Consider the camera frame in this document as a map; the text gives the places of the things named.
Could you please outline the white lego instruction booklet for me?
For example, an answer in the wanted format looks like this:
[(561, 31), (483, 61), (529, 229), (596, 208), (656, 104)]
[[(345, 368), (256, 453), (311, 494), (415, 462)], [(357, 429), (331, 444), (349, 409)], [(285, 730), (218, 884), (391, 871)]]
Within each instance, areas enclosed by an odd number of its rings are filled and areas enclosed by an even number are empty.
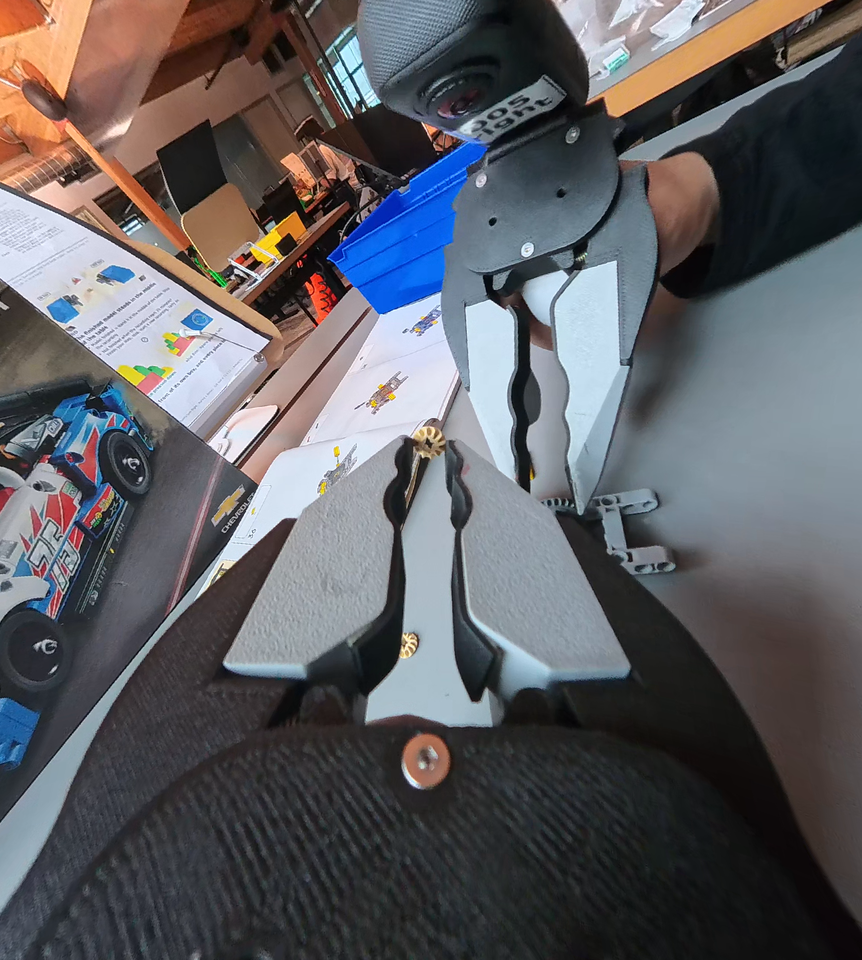
[(441, 294), (377, 318), (364, 345), (302, 443), (270, 463), (229, 546), (198, 594), (281, 520), (297, 518), (390, 441), (441, 426), (460, 384), (448, 348)]

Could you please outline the black monitor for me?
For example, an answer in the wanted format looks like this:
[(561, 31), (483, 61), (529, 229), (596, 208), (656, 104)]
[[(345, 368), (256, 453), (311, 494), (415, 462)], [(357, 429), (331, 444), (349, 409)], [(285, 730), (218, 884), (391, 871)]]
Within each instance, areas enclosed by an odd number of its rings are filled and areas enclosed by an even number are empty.
[(228, 183), (213, 128), (206, 119), (156, 151), (160, 172), (180, 215)]

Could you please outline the printed sheet in clear stand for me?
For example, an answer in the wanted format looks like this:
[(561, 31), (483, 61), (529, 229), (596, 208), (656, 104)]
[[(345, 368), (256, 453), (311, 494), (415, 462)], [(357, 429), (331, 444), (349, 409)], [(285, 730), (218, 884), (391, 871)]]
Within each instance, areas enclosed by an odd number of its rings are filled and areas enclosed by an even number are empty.
[(0, 282), (223, 453), (283, 351), (270, 322), (171, 255), (1, 183)]

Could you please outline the person's right hand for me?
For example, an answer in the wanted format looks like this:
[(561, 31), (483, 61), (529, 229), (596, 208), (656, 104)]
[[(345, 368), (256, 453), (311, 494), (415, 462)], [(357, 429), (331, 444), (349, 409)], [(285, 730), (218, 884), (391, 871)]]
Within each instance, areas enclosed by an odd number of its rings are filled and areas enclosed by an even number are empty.
[(688, 150), (655, 161), (622, 160), (620, 166), (623, 171), (646, 169), (661, 279), (697, 250), (716, 244), (721, 194), (703, 155)]

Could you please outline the wooden table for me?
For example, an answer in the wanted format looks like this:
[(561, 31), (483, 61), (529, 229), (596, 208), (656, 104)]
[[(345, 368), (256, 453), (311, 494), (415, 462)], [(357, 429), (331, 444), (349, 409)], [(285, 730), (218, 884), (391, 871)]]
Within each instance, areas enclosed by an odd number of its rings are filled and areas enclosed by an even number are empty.
[(737, 55), (773, 52), (862, 2), (567, 1), (557, 11), (585, 54), (588, 100), (613, 117), (686, 95)]

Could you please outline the tan plywood chair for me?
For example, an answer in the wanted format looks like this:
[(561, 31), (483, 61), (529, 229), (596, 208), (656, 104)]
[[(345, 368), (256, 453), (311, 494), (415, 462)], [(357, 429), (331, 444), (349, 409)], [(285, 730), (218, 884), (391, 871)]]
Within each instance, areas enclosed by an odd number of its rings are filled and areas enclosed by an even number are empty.
[(222, 273), (233, 254), (264, 233), (238, 186), (223, 184), (180, 216), (181, 227), (205, 266)]

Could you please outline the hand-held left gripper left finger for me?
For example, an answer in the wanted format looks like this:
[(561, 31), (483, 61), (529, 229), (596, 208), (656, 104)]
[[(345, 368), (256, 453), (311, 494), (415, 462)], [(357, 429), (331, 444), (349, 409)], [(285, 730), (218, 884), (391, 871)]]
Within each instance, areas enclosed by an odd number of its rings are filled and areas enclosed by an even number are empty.
[(400, 436), (306, 507), (227, 651), (229, 672), (366, 697), (397, 664), (414, 441)]

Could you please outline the black lego car box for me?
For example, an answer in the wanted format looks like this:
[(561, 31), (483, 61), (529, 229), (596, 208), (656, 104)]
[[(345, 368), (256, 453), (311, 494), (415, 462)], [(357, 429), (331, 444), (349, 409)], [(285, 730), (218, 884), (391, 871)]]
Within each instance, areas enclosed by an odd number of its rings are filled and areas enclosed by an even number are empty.
[(0, 821), (255, 489), (0, 279)]

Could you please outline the white rounded device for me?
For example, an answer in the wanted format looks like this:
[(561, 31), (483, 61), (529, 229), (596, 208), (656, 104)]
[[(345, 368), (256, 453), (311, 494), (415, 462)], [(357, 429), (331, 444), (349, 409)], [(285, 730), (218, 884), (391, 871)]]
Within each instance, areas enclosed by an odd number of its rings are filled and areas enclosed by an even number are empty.
[(274, 404), (243, 407), (216, 431), (208, 445), (226, 461), (239, 466), (270, 431), (279, 412)]

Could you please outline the yellow box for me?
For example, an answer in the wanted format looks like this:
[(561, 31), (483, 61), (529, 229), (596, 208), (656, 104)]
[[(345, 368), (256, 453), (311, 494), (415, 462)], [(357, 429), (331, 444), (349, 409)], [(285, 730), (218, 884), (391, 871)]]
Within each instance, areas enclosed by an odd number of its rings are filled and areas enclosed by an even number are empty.
[(306, 226), (301, 213), (293, 211), (250, 246), (254, 256), (262, 262), (281, 260), (299, 245), (305, 232)]

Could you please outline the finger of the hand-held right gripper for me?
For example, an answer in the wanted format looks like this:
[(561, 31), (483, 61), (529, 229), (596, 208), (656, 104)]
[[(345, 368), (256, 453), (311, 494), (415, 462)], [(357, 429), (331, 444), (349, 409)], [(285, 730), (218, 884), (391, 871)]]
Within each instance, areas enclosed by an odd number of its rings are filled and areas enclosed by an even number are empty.
[(615, 260), (576, 271), (552, 303), (555, 353), (566, 381), (566, 469), (579, 514), (600, 483), (627, 385), (619, 307)]
[(529, 491), (529, 432), (540, 415), (530, 310), (520, 299), (507, 306), (488, 300), (469, 306), (465, 318), (471, 404), (497, 469)]

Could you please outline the blue plastic bin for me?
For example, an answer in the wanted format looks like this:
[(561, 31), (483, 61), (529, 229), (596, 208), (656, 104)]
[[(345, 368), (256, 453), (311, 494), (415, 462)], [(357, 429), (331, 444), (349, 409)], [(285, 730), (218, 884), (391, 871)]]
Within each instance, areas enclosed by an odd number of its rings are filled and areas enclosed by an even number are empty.
[(465, 143), (393, 191), (330, 255), (329, 261), (379, 314), (440, 292), (444, 249), (452, 242), (453, 202), (485, 145)]

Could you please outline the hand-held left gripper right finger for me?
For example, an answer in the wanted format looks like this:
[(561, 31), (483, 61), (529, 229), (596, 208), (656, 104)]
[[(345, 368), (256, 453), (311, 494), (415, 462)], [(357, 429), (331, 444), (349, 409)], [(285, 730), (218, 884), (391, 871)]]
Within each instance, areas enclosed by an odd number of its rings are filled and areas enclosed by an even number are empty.
[(473, 702), (622, 681), (631, 665), (553, 513), (459, 440), (446, 444), (454, 658)]

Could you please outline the grey lego frame assembly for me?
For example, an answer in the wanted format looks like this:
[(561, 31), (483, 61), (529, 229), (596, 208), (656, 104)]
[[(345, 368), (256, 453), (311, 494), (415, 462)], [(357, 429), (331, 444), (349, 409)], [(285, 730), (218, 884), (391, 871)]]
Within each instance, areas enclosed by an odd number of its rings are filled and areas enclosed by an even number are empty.
[(625, 517), (652, 512), (660, 505), (657, 493), (651, 488), (593, 497), (583, 513), (579, 513), (575, 502), (567, 498), (546, 498), (542, 499), (541, 503), (559, 514), (601, 522), (607, 553), (616, 558), (630, 574), (643, 576), (671, 573), (677, 568), (672, 551), (664, 546), (631, 547), (628, 544)]

